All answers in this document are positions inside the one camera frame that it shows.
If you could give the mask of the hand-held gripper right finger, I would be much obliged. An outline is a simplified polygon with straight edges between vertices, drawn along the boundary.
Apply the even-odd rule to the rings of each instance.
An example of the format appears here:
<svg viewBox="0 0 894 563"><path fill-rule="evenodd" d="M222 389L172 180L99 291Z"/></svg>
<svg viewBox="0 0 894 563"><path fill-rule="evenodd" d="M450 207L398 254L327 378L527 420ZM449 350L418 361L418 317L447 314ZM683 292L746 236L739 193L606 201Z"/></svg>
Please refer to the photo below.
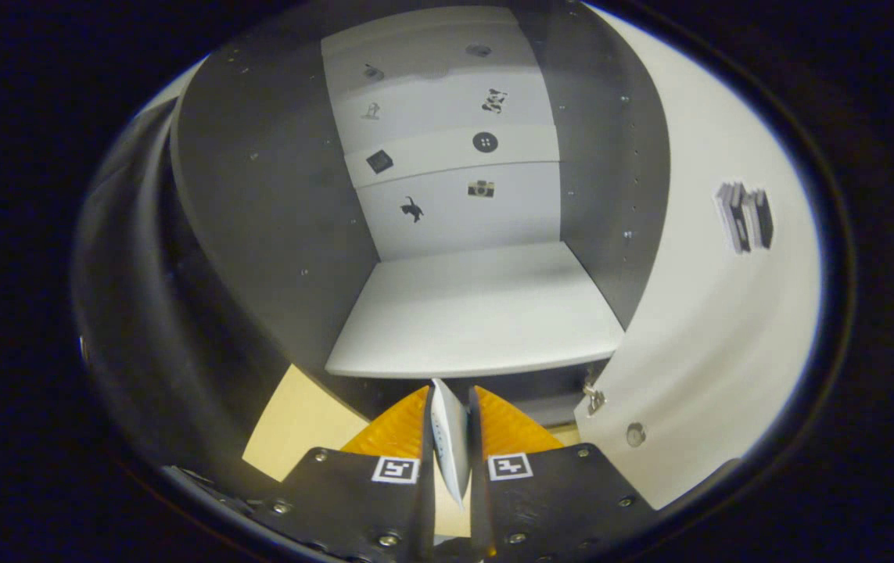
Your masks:
<svg viewBox="0 0 894 563"><path fill-rule="evenodd" d="M658 515L594 445L566 446L507 400L469 390L471 539L487 560L599 560Z"/></svg>

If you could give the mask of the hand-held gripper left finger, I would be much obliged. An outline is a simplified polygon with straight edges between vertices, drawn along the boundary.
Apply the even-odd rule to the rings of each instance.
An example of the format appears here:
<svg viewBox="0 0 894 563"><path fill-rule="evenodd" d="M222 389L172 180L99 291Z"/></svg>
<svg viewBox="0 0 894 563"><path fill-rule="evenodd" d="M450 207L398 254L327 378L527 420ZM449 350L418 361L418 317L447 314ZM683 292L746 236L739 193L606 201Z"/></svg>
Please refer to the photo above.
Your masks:
<svg viewBox="0 0 894 563"><path fill-rule="evenodd" d="M435 537L431 387L334 450L315 446L253 507L272 533L350 562L426 562Z"/></svg>

